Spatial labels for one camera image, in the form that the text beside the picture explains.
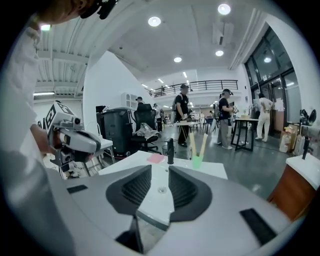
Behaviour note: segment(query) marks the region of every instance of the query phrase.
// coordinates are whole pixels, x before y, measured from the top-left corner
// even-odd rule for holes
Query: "railing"
[[[182,83],[171,85],[169,87],[162,87],[150,91],[150,96],[160,97],[165,95],[175,95],[180,92]],[[216,91],[222,92],[224,89],[230,91],[238,90],[238,80],[207,80],[207,81],[196,81],[187,84],[189,86],[189,92],[196,91]]]

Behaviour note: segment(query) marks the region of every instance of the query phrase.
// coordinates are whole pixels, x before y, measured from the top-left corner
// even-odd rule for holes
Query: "brown cabinet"
[[[291,221],[307,213],[316,190],[298,172],[286,165],[283,175],[268,197]]]

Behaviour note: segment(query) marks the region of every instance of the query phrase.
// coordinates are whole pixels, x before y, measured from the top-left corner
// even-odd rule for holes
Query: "black chair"
[[[137,132],[141,128],[141,123],[146,123],[151,129],[156,130],[155,127],[155,118],[156,118],[156,111],[152,109],[150,104],[140,104],[137,110],[134,112],[135,117],[135,131]],[[149,139],[145,137],[134,135],[131,138],[131,141],[137,144],[141,144],[140,150],[145,152],[154,152],[161,155],[158,150],[157,146],[148,146],[148,143],[155,142],[158,139],[158,136],[152,136]]]

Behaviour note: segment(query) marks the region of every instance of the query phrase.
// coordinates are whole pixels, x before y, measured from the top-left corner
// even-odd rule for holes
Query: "white pants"
[[[264,141],[268,139],[269,126],[270,126],[270,113],[261,112],[259,116],[258,126],[256,133],[258,138],[262,138],[262,127],[264,126]]]

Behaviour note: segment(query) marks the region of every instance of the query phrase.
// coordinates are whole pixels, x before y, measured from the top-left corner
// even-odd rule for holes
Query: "white robot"
[[[101,149],[100,139],[87,131],[81,119],[70,108],[54,102],[45,118],[48,143],[56,149],[55,159],[50,160],[57,166],[64,166],[71,161],[87,162]],[[59,148],[54,147],[54,135],[61,140]]]

